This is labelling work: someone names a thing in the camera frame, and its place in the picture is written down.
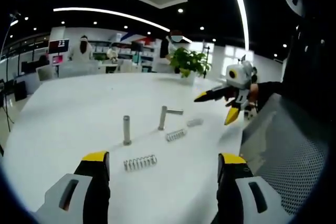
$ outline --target perforated metal surface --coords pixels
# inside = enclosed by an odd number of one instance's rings
[[[327,159],[329,135],[323,125],[293,104],[276,104],[263,112],[264,118],[241,151],[254,175],[281,195],[282,206],[292,215],[318,181]]]

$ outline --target potted plant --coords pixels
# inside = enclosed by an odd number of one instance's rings
[[[179,68],[181,77],[189,84],[194,83],[197,74],[200,76],[211,67],[211,64],[206,61],[205,54],[189,51],[183,47],[174,52],[170,65]]]

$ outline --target green leaves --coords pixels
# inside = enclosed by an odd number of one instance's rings
[[[211,64],[206,62],[206,55],[200,54],[195,51],[188,51],[180,47],[171,58],[171,63],[175,68],[179,68],[182,77],[188,77],[191,71],[197,72],[199,75],[204,71],[209,71]]]

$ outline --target metal pin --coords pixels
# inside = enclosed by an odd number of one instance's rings
[[[167,113],[183,115],[183,110],[167,110]]]
[[[130,136],[130,116],[124,115],[124,145],[130,145],[132,143]]]
[[[159,131],[164,130],[164,120],[166,119],[166,113],[167,113],[167,106],[162,106],[160,124],[159,127],[157,128]]]

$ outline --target spring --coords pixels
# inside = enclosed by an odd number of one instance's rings
[[[190,121],[187,122],[187,126],[188,127],[194,127],[194,126],[198,126],[198,125],[202,125],[204,122],[203,119],[201,118],[196,118],[196,119],[192,119]]]
[[[182,138],[182,137],[184,137],[186,134],[187,134],[187,130],[186,130],[186,129],[181,129],[181,130],[178,130],[178,131],[173,131],[173,132],[168,133],[168,134],[166,135],[166,140],[167,140],[168,142],[170,142],[170,141],[173,141],[173,140]]]
[[[140,170],[145,167],[153,166],[157,164],[158,159],[155,155],[149,155],[146,157],[137,157],[134,159],[129,159],[124,161],[125,170],[132,171],[132,170]]]

